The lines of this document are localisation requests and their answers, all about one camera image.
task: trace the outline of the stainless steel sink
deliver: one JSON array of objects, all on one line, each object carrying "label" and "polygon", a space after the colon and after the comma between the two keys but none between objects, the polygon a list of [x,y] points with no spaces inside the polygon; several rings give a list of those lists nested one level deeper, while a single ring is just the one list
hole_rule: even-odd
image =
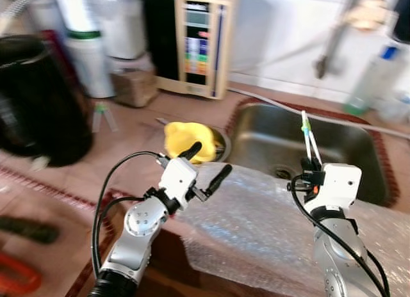
[{"label": "stainless steel sink", "polygon": [[[384,205],[389,198],[386,179],[372,137],[363,129],[310,119],[325,163],[347,163],[362,169],[358,198]],[[299,115],[267,104],[239,108],[231,131],[227,162],[290,179],[301,172],[306,156]]]}]

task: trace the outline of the black cable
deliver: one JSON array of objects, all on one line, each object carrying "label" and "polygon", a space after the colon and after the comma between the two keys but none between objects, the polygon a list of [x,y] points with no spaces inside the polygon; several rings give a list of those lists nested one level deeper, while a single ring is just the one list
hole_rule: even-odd
[{"label": "black cable", "polygon": [[382,280],[383,280],[384,290],[386,291],[386,293],[390,297],[389,282],[387,280],[387,276],[386,276],[386,273],[384,272],[382,264],[380,264],[380,262],[374,256],[374,254],[372,252],[370,252],[369,250],[367,250],[367,256],[369,256],[369,258],[373,261],[373,263],[376,265],[377,269],[379,270],[380,276],[382,277]]},{"label": "black cable", "polygon": [[366,274],[370,277],[370,279],[372,279],[373,283],[376,285],[377,289],[379,290],[379,292],[381,293],[381,295],[383,297],[390,297],[390,292],[387,291],[388,286],[383,288],[383,286],[381,285],[379,279],[377,279],[377,277],[375,276],[375,274],[373,273],[373,271],[369,268],[369,266],[366,264],[365,260],[363,260],[362,257],[358,256],[356,254],[356,252],[351,249],[351,247],[346,244],[339,236],[337,236],[335,233],[333,233],[332,231],[330,231],[327,227],[325,227],[324,225],[322,225],[319,221],[317,221],[316,219],[314,219],[314,217],[312,217],[303,207],[303,205],[301,204],[296,191],[295,191],[295,186],[296,186],[296,181],[297,180],[301,180],[302,179],[302,175],[297,175],[294,178],[292,178],[291,182],[290,182],[290,189],[291,189],[291,193],[292,193],[292,197],[293,200],[296,203],[296,206],[299,208],[299,210],[301,211],[301,213],[311,222],[313,223],[316,227],[318,227],[320,230],[322,230],[324,233],[326,233],[330,238],[332,238],[333,240],[335,240],[344,250],[346,250],[348,252],[348,254],[350,254],[354,260],[360,265],[360,267],[363,268],[363,270],[366,272]]},{"label": "black cable", "polygon": [[[139,201],[142,202],[144,201],[144,198],[137,198],[137,197],[124,197],[124,198],[117,198],[112,200],[109,204],[107,204],[107,206],[102,210],[100,217],[98,218],[98,222],[97,222],[97,228],[96,228],[96,239],[97,239],[97,245],[99,245],[99,236],[100,236],[100,229],[101,229],[101,224],[104,221],[104,218],[107,216],[108,211],[115,205],[118,204],[122,201]],[[95,252],[97,253],[97,260],[98,262],[101,262],[101,254],[100,251],[98,249],[99,246],[97,246],[97,248],[95,249]]]},{"label": "black cable", "polygon": [[94,214],[94,220],[92,223],[92,236],[91,236],[91,261],[92,261],[92,267],[94,270],[94,275],[97,278],[98,276],[98,272],[100,270],[100,266],[101,266],[101,262],[98,259],[98,255],[97,255],[97,251],[98,251],[98,247],[99,245],[96,244],[97,241],[97,236],[96,236],[96,232],[97,232],[97,222],[98,222],[98,215],[99,215],[99,210],[101,208],[101,202],[103,200],[104,194],[105,194],[105,190],[107,187],[107,184],[111,178],[111,176],[113,175],[114,171],[123,163],[125,163],[126,161],[128,161],[131,158],[134,158],[136,156],[141,156],[141,155],[150,155],[153,156],[155,158],[159,158],[161,157],[158,153],[154,153],[151,151],[141,151],[141,152],[135,152],[132,153],[128,156],[126,156],[125,158],[121,159],[117,164],[115,164],[115,166],[113,168],[111,168],[110,172],[108,172],[108,175],[106,176],[104,183],[102,184],[102,188],[101,188],[101,192],[97,201],[97,205],[95,207],[95,214]]},{"label": "black cable", "polygon": [[310,193],[311,191],[313,191],[312,188],[297,188],[295,189],[295,191],[299,191],[301,193]]}]

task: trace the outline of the black kettle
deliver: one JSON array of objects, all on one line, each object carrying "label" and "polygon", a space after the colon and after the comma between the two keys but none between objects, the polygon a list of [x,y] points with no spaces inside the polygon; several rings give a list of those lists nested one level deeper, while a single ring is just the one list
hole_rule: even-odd
[{"label": "black kettle", "polygon": [[0,147],[65,166],[91,146],[81,107],[43,41],[33,35],[0,38]]}]

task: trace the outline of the bubble wrap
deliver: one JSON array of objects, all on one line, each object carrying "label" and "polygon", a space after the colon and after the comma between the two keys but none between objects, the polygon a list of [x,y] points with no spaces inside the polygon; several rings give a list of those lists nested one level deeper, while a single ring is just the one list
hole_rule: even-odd
[{"label": "bubble wrap", "polygon": [[[201,166],[205,188],[223,164]],[[287,181],[234,166],[206,203],[192,200],[177,220],[193,230],[183,238],[193,269],[288,296],[324,296],[312,261],[313,227],[286,191]],[[409,296],[410,215],[356,201],[350,217],[383,265],[393,297]],[[369,266],[378,275],[371,261]]]}]

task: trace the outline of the sink drain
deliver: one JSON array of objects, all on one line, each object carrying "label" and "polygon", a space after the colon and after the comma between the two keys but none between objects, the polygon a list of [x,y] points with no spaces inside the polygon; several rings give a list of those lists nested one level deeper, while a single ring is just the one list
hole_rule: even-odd
[{"label": "sink drain", "polygon": [[292,177],[295,176],[295,172],[287,166],[280,165],[272,168],[272,175],[278,179],[292,180]]}]

